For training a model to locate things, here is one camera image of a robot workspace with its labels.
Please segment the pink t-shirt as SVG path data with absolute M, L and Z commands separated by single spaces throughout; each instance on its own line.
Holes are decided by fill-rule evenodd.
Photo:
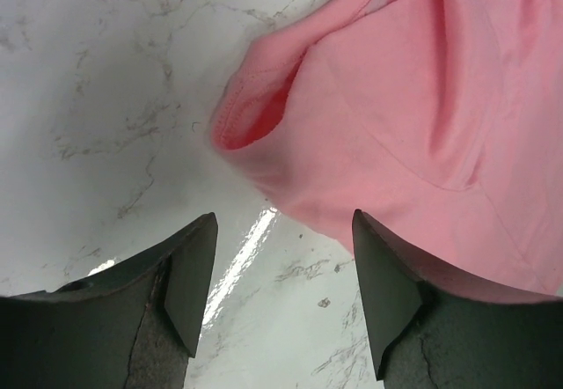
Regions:
M 362 210 L 475 275 L 562 284 L 562 0 L 331 0 L 251 45 L 211 137 L 344 246 Z

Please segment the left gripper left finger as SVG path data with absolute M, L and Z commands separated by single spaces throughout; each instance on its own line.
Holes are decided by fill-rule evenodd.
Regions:
M 4 388 L 180 388 L 197 351 L 216 216 L 97 274 L 1 300 Z

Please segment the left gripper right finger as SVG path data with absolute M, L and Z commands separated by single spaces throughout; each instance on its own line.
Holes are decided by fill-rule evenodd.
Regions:
M 352 231 L 369 348 L 385 387 L 561 387 L 560 297 L 468 273 L 361 210 Z

